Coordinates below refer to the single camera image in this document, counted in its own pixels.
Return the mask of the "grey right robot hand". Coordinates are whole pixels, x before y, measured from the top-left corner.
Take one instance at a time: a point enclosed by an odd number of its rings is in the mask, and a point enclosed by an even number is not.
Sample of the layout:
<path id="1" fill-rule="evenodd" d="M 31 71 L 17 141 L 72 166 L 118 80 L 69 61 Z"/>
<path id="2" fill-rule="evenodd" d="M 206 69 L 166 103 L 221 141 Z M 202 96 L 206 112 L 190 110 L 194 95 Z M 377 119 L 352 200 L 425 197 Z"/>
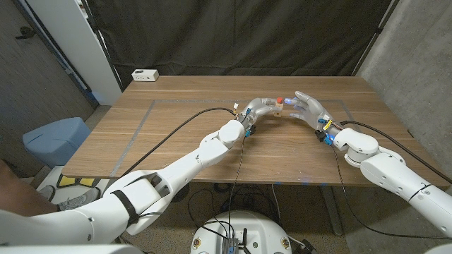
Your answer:
<path id="1" fill-rule="evenodd" d="M 291 117 L 306 122 L 316 131 L 337 135 L 344 129 L 319 101 L 303 92 L 296 91 L 295 97 L 285 98 L 284 103 L 292 105 L 294 110 L 296 110 L 295 113 L 290 113 Z"/>

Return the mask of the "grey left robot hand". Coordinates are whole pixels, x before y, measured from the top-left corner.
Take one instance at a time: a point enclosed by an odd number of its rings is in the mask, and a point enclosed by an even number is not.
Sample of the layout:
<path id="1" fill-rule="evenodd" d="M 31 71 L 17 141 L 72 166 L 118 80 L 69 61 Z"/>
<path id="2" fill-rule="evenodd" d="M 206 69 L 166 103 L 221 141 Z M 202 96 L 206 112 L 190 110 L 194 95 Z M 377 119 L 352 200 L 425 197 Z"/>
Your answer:
<path id="1" fill-rule="evenodd" d="M 277 107 L 277 100 L 273 98 L 255 98 L 248 103 L 243 111 L 238 115 L 237 120 L 243 125 L 244 130 L 248 130 L 257 122 L 260 116 L 270 112 L 281 112 L 283 109 Z"/>

